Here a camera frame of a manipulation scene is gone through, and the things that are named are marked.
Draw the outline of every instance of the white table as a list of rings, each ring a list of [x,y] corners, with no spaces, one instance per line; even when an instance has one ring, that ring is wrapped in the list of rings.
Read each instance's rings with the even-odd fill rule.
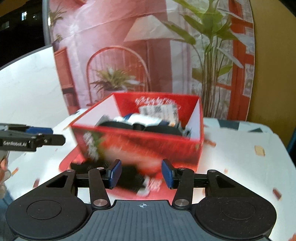
[[[31,191],[37,178],[42,184],[59,174],[60,162],[76,146],[71,129],[63,129],[80,114],[68,117],[54,128],[54,133],[66,137],[64,146],[43,146],[35,153],[22,154],[9,164],[11,171],[19,168],[6,181],[13,199]],[[217,145],[204,145],[197,172],[216,169],[223,173],[227,169],[230,178],[270,201],[277,212],[270,239],[288,241],[296,232],[296,169],[280,138],[274,133],[248,133],[219,127],[205,128],[205,137]],[[264,147],[266,156],[257,156],[254,145]],[[282,194],[280,200],[274,196],[273,188]],[[78,197],[85,203],[90,202],[87,188],[79,189]],[[203,197],[202,189],[195,188],[193,202],[197,203]]]

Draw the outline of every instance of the silver bolt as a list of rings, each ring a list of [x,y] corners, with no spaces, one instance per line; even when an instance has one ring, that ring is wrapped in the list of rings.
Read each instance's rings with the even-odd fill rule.
[[[108,204],[108,201],[105,199],[94,200],[94,205],[97,207],[103,207],[103,206],[106,206],[107,204]]]
[[[175,204],[179,207],[185,207],[189,204],[189,201],[186,199],[178,199],[175,201]]]

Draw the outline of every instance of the yellow wall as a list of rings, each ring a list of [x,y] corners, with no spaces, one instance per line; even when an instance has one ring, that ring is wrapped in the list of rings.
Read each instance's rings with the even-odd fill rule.
[[[0,4],[0,17],[24,5],[28,0],[4,0]]]
[[[288,144],[296,127],[296,17],[279,0],[250,0],[255,77],[247,120],[269,126]]]

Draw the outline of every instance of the black circular disc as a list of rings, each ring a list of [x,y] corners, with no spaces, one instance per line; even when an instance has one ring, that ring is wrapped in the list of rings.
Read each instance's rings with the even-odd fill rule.
[[[198,203],[195,215],[210,233],[230,240],[269,235],[276,221],[274,207],[261,197],[206,197]]]
[[[22,238],[52,240],[75,231],[87,215],[86,205],[75,196],[43,200],[25,195],[8,207],[6,221],[12,232]]]
[[[61,212],[61,205],[52,200],[40,200],[32,203],[28,209],[27,213],[36,219],[46,220],[50,218],[54,218],[59,215]]]

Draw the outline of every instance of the red box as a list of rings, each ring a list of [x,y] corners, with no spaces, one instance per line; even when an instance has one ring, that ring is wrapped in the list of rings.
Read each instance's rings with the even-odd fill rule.
[[[178,107],[179,121],[182,126],[191,128],[191,137],[151,133],[95,126],[103,115],[111,119],[130,113],[139,113],[145,105],[174,104]],[[96,161],[99,157],[112,162],[120,159],[122,165],[134,164],[142,175],[149,180],[160,180],[158,187],[152,188],[145,198],[137,198],[132,192],[120,188],[108,193],[128,199],[160,199],[162,183],[161,161],[166,158],[174,167],[187,167],[197,170],[204,141],[203,115],[198,96],[157,92],[113,93],[96,103],[84,114],[75,119],[70,126],[85,159]]]

